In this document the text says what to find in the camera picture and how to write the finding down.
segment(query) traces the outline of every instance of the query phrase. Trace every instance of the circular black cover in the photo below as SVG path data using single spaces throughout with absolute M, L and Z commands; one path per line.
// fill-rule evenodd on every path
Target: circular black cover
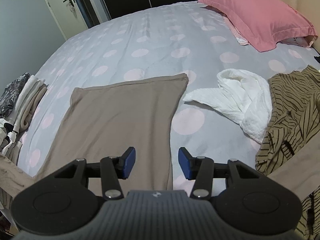
M 267 179 L 245 179 L 230 186 L 216 197 L 215 209 L 226 223 L 254 235 L 284 233 L 301 218 L 299 198 Z
M 36 183 L 12 203 L 17 226 L 39 235 L 59 235 L 87 224 L 98 211 L 97 197 L 72 179 Z

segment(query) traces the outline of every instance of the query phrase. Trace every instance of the stack of folded clothes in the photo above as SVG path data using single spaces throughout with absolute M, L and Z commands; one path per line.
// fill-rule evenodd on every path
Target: stack of folded clothes
M 22 143 L 19 133 L 30 124 L 35 110 L 47 91 L 44 80 L 25 73 L 8 84 L 0 97 L 0 152 L 17 165 Z M 0 209 L 9 208 L 11 196 L 0 188 Z

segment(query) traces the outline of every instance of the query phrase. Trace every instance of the black floral cloth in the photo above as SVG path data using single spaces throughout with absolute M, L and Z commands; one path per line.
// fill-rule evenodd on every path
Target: black floral cloth
M 0 118 L 6 118 L 11 113 L 18 95 L 28 81 L 29 77 L 30 74 L 25 73 L 5 87 L 4 92 L 0 97 Z

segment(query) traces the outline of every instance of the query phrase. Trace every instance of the blue-gray wall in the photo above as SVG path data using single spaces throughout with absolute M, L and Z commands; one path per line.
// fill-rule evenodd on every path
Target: blue-gray wall
M 37 73 L 64 42 L 45 0 L 0 0 L 0 96 L 18 76 Z

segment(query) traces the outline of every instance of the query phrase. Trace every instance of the polka dot bed sheet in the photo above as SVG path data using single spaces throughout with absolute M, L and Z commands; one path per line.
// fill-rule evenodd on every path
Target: polka dot bed sheet
M 123 81 L 186 73 L 186 93 L 217 87 L 216 75 L 227 68 L 245 69 L 270 78 L 276 73 L 320 68 L 314 49 L 278 43 L 260 53 L 240 46 L 221 15 L 197 2 L 151 8 L 105 22 L 66 41 L 36 76 L 48 91 L 21 141 L 18 166 L 34 176 L 49 151 L 75 87 L 104 86 Z M 237 158 L 254 167 L 259 144 L 241 128 L 206 105 L 184 103 L 172 120 L 171 153 L 175 189 L 190 191 L 178 163 L 179 147 L 217 163 Z M 216 180 L 213 193 L 225 188 Z

